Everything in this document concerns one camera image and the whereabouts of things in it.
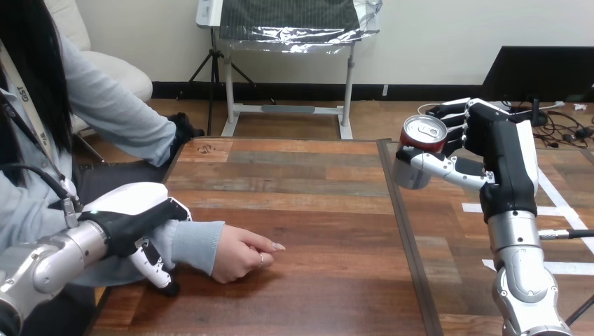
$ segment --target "red can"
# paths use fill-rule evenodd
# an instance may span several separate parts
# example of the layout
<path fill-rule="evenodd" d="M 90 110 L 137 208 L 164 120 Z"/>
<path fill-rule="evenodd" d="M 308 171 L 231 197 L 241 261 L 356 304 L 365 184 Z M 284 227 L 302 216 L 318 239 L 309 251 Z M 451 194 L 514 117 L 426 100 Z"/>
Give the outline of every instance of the red can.
<path fill-rule="evenodd" d="M 400 133 L 400 146 L 412 146 L 437 153 L 446 144 L 448 128 L 430 115 L 413 115 L 406 119 Z"/>
<path fill-rule="evenodd" d="M 404 122 L 398 149 L 400 150 L 403 146 L 412 146 L 437 153 L 446 144 L 447 133 L 448 128 L 438 118 L 430 115 L 414 115 Z M 395 159 L 392 179 L 402 188 L 417 190 L 429 184 L 431 174 Z"/>

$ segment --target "long black hair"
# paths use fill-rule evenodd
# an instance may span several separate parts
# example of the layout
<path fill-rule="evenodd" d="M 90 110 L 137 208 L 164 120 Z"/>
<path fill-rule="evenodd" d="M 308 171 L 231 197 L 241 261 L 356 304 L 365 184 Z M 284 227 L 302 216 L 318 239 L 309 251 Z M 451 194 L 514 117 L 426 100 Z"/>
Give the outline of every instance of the long black hair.
<path fill-rule="evenodd" d="M 60 38 L 43 0 L 0 0 L 0 40 L 22 77 L 29 98 L 58 151 L 72 151 L 70 103 L 60 54 Z M 7 80 L 0 71 L 0 85 Z M 0 111 L 0 165 L 22 160 L 14 129 Z M 4 172 L 14 184 L 22 173 Z"/>

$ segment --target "white stand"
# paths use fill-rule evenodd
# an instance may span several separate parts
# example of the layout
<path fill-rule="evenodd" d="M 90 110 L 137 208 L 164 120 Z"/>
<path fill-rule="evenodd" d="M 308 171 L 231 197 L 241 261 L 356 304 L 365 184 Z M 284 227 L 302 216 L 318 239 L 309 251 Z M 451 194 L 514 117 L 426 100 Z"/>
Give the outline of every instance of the white stand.
<path fill-rule="evenodd" d="M 354 43 L 350 48 L 350 56 L 347 63 L 347 83 L 345 91 L 344 106 L 337 106 L 335 108 L 315 107 L 315 106 L 293 106 L 293 105 L 244 105 L 235 104 L 233 98 L 233 79 L 231 74 L 233 68 L 231 67 L 231 54 L 227 52 L 225 57 L 226 77 L 225 85 L 227 89 L 227 123 L 223 129 L 221 136 L 232 137 L 235 133 L 235 127 L 239 120 L 240 114 L 243 113 L 302 113 L 302 114 L 324 114 L 331 116 L 338 116 L 338 125 L 340 127 L 340 138 L 343 140 L 353 139 L 350 124 L 350 109 L 352 96 L 352 70 L 354 68 Z"/>

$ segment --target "fingernail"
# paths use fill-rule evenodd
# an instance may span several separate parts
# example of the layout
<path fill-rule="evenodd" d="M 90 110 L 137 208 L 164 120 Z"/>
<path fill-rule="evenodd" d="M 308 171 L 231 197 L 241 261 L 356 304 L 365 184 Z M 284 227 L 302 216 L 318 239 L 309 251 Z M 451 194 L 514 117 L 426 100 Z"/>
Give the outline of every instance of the fingernail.
<path fill-rule="evenodd" d="M 272 243 L 272 248 L 277 251 L 285 251 L 286 250 L 286 248 L 282 244 L 279 244 L 279 243 Z"/>

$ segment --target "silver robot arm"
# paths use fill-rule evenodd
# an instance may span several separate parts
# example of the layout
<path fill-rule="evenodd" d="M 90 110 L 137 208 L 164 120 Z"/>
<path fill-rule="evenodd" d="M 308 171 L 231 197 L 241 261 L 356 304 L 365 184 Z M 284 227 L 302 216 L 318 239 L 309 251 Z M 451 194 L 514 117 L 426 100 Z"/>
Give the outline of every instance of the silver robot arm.
<path fill-rule="evenodd" d="M 0 254 L 0 336 L 18 336 L 37 305 L 52 300 L 85 268 L 111 256 L 129 258 L 162 292 L 176 295 L 178 286 L 143 238 L 169 219 L 188 220 L 190 213 L 167 197 L 163 185 L 133 183 L 87 205 L 66 230 L 6 249 Z"/>
<path fill-rule="evenodd" d="M 483 164 L 408 146 L 399 150 L 396 159 L 479 191 L 497 269 L 492 295 L 504 318 L 503 336 L 572 335 L 557 310 L 557 282 L 544 267 L 534 201 L 538 165 L 530 122 L 515 124 L 507 112 L 480 99 L 461 99 L 428 114 L 462 123 L 446 124 L 449 129 L 464 129 L 461 139 L 449 138 L 448 144 L 457 141 L 454 146 L 482 156 Z"/>

